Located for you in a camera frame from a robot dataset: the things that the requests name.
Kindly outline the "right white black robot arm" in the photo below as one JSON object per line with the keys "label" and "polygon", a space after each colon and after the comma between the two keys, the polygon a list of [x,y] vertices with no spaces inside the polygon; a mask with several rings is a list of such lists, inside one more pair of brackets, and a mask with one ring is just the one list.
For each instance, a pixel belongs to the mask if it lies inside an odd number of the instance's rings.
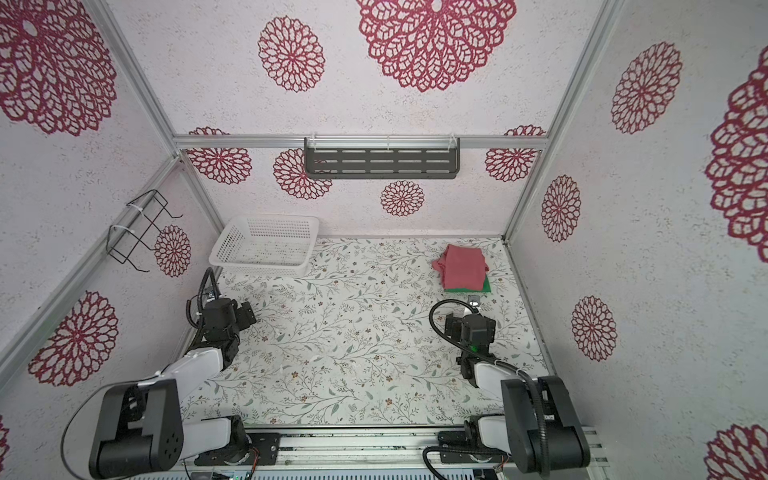
{"label": "right white black robot arm", "polygon": [[543,479],[555,471],[589,466],[589,442],[560,377],[535,377],[492,354],[497,322],[468,302],[439,301],[428,320],[442,340],[460,351],[462,378],[502,404],[500,413],[465,421],[464,442],[442,442],[439,452],[498,457]]}

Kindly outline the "green tank top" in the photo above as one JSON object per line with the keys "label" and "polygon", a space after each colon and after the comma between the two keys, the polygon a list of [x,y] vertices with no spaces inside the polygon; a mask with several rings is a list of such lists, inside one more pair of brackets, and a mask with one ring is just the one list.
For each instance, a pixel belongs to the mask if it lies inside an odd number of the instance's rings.
{"label": "green tank top", "polygon": [[451,293],[472,293],[472,294],[474,294],[474,293],[490,293],[491,292],[491,284],[490,284],[488,276],[485,276],[483,284],[482,284],[482,286],[480,288],[465,288],[465,287],[446,288],[445,291],[446,292],[451,292]]}

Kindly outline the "pink red tank top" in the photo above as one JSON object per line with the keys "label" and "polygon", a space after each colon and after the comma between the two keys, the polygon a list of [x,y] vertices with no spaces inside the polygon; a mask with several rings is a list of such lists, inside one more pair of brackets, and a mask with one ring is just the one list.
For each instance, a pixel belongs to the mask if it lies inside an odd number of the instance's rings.
{"label": "pink red tank top", "polygon": [[480,288],[489,271],[480,248],[449,244],[443,253],[431,262],[440,283],[446,288]]}

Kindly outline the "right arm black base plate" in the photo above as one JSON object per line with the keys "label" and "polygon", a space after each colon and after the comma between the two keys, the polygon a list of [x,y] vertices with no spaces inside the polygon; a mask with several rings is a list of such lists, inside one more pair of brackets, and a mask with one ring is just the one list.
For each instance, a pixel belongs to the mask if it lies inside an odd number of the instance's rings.
{"label": "right arm black base plate", "polygon": [[507,452],[483,445],[466,430],[441,430],[437,433],[437,441],[442,463],[501,464],[510,460]]}

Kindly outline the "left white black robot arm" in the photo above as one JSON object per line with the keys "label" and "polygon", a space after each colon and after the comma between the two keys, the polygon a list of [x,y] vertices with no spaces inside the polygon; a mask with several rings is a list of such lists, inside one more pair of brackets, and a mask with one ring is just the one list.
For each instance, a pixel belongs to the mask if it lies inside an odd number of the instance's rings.
{"label": "left white black robot arm", "polygon": [[181,406],[205,381],[229,367],[240,332],[256,323],[248,302],[225,297],[200,307],[204,341],[155,376],[104,394],[88,460],[95,479],[166,471],[181,460],[257,463],[260,453],[237,415],[185,421]]}

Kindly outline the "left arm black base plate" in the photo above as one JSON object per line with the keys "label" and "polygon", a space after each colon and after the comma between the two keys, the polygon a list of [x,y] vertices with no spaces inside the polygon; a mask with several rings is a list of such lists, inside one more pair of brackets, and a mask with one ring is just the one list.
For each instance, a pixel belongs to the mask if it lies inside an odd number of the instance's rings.
{"label": "left arm black base plate", "polygon": [[193,464],[200,467],[272,466],[277,461],[279,446],[277,433],[237,434],[226,446],[198,455]]}

